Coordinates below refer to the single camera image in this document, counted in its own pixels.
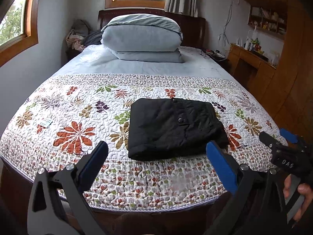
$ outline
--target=headboard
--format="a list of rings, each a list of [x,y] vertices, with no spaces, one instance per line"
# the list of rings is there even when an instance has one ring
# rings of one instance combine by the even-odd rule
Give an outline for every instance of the headboard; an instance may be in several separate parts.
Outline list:
[[[202,48],[205,34],[205,19],[202,17],[190,17],[174,14],[158,9],[113,9],[99,11],[98,29],[103,28],[111,19],[120,15],[146,13],[171,18],[180,26],[184,40],[182,46]]]

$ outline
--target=metal bolt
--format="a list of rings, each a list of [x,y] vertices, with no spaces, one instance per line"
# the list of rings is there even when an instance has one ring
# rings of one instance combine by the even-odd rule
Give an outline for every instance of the metal bolt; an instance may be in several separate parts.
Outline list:
[[[241,164],[240,165],[240,169],[242,170],[248,170],[249,169],[249,166],[247,164]]]
[[[40,169],[38,170],[38,173],[39,173],[39,174],[44,173],[44,168],[40,168]]]
[[[277,173],[277,171],[276,171],[276,169],[270,169],[270,173],[272,174],[272,175],[275,175],[276,173]]]
[[[74,164],[68,164],[68,165],[66,166],[66,169],[67,169],[67,170],[72,170],[72,169],[74,169],[74,167],[75,167]]]

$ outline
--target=window pane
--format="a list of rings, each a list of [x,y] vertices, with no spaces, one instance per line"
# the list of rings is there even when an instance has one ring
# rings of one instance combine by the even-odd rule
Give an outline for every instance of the window pane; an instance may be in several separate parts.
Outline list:
[[[26,0],[15,0],[0,24],[0,45],[23,33]]]

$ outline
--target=bedspread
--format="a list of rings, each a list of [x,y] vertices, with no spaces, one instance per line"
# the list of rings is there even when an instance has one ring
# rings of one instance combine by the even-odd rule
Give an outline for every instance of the bedspread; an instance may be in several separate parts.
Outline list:
[[[261,105],[241,86],[215,78],[136,74],[73,74],[46,80],[19,108],[0,141],[3,157],[34,180],[39,168],[63,169],[91,153],[99,141],[109,155],[92,187],[91,207],[113,211],[160,212],[213,201],[225,192],[206,155],[153,162],[128,158],[130,107],[139,98],[185,98],[211,102],[224,124],[238,163],[267,171],[270,149],[259,141],[266,131],[286,144]],[[47,127],[42,119],[51,119]]]

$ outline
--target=gray handle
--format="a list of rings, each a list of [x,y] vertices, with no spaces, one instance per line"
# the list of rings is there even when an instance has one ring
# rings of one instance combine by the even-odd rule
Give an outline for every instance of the gray handle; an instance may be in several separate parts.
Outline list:
[[[285,200],[285,203],[290,201],[291,197],[295,193],[295,191],[298,188],[298,185],[300,184],[301,179],[296,177],[295,175],[291,174],[291,186],[289,189],[289,197]],[[303,202],[304,202],[305,197],[303,195],[300,195],[298,200],[295,202],[295,204],[292,206],[292,208],[289,210],[287,213],[287,223],[294,217],[294,215],[298,212],[298,210],[301,208]]]

